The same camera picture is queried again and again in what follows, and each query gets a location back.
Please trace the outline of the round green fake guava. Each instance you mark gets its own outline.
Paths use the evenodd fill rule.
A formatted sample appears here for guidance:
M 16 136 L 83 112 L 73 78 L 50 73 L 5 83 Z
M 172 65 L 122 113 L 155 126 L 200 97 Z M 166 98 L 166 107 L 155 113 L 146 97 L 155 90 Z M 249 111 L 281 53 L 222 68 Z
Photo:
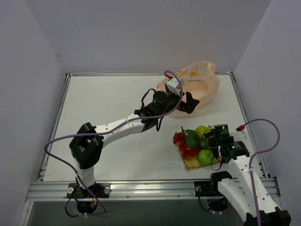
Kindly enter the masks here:
M 203 166 L 208 166 L 211 164 L 213 158 L 213 153 L 210 150 L 201 150 L 198 153 L 198 162 Z

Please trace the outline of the green fake pear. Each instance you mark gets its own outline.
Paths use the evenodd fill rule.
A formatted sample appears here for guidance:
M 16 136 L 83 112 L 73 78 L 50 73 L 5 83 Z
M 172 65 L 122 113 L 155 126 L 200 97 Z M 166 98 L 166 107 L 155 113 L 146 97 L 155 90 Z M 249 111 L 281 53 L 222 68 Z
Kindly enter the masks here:
M 198 126 L 196 129 L 195 129 L 195 132 L 197 134 L 197 136 L 201 139 L 203 134 L 208 130 L 208 127 L 206 126 Z

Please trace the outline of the translucent peach plastic bag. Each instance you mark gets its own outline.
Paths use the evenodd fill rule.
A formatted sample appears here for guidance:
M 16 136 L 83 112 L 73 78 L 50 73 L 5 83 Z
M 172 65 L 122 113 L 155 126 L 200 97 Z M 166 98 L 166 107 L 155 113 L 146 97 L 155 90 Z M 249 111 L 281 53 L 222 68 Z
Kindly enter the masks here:
M 189 65 L 175 73 L 183 80 L 183 92 L 190 92 L 192 97 L 198 100 L 199 103 L 191 114 L 175 110 L 169 117 L 193 117 L 216 96 L 220 85 L 220 79 L 214 73 L 215 69 L 215 63 L 202 61 Z

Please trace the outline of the red fake cherry bunch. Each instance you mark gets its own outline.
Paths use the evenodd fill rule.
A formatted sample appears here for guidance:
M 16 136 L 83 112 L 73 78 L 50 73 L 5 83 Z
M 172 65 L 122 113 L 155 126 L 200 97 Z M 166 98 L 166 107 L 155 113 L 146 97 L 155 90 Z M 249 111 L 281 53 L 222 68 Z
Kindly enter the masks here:
M 180 156 L 185 161 L 196 158 L 201 148 L 201 139 L 195 130 L 181 128 L 173 135 L 173 143 L 178 147 Z

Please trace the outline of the green orange fake mango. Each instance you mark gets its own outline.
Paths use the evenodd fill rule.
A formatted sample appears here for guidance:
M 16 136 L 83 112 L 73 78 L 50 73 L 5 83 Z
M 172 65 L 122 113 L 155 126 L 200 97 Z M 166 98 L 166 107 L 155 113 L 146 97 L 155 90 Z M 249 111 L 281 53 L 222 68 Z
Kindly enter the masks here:
M 199 139 L 197 141 L 197 144 L 201 150 L 210 150 L 211 149 L 211 147 L 206 139 Z

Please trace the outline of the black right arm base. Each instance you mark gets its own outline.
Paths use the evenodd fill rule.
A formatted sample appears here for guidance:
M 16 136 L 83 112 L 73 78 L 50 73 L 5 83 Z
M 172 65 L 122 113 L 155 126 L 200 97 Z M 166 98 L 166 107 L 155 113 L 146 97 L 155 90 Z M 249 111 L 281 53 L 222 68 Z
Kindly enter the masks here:
M 194 182 L 195 196 L 202 210 L 222 214 L 230 208 L 227 198 L 213 188 L 209 180 Z

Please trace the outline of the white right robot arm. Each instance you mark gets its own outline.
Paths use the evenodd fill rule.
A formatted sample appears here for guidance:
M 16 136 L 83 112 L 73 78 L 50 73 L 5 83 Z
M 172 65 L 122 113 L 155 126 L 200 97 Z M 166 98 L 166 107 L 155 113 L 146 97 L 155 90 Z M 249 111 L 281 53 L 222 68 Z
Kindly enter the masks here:
M 209 189 L 223 195 L 243 220 L 245 226 L 288 226 L 291 216 L 271 198 L 254 170 L 253 159 L 242 141 L 235 141 L 228 125 L 213 126 L 202 135 L 214 157 L 230 171 L 211 174 Z

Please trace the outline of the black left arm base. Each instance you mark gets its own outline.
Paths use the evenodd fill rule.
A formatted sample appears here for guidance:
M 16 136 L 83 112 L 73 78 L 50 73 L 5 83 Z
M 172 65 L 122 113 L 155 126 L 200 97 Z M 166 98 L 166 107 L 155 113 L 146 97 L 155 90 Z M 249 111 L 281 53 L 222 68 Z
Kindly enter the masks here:
M 66 198 L 68 202 L 74 200 L 77 204 L 77 211 L 80 214 L 94 214 L 101 198 L 109 198 L 111 185 L 109 183 L 95 183 L 88 187 L 89 191 L 82 188 L 78 182 L 70 183 L 67 189 Z

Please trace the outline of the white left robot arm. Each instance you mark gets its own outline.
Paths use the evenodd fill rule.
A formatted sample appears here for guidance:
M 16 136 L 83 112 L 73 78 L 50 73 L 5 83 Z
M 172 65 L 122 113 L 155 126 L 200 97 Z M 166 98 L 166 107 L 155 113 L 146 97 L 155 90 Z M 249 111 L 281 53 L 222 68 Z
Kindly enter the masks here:
M 77 179 L 79 183 L 78 192 L 83 197 L 90 197 L 95 191 L 94 165 L 99 161 L 102 149 L 108 144 L 126 137 L 128 135 L 145 132 L 153 127 L 159 130 L 162 117 L 149 118 L 150 116 L 161 116 L 175 109 L 188 114 L 192 113 L 199 100 L 194 99 L 190 92 L 185 93 L 186 101 L 181 101 L 180 96 L 171 91 L 155 91 L 152 102 L 145 105 L 142 102 L 140 109 L 134 111 L 128 117 L 102 126 L 92 126 L 85 123 L 81 126 L 78 134 L 108 132 L 122 124 L 117 130 L 106 135 L 75 137 L 70 142 L 71 154 L 76 162 Z

